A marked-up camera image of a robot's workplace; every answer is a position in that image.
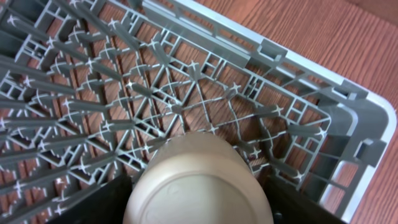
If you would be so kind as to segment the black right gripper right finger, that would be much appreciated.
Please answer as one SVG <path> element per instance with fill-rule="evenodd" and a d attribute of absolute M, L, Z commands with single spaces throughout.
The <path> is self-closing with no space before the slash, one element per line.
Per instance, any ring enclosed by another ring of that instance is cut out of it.
<path fill-rule="evenodd" d="M 274 223 L 340 224 L 344 221 L 298 193 L 276 177 L 268 177 L 264 192 L 271 205 Z"/>

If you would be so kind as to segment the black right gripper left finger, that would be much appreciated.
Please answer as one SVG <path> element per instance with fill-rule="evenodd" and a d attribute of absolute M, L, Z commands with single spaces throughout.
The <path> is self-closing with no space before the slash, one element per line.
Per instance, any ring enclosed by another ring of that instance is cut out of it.
<path fill-rule="evenodd" d="M 96 190 L 82 202 L 67 210 L 51 224 L 118 224 L 123 222 L 127 201 L 136 180 L 122 175 Z"/>

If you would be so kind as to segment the white plastic cup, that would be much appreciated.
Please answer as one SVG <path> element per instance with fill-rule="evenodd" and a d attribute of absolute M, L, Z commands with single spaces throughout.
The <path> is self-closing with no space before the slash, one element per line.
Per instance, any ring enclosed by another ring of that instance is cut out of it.
<path fill-rule="evenodd" d="M 273 223 L 260 183 L 224 139 L 190 132 L 157 147 L 123 223 Z"/>

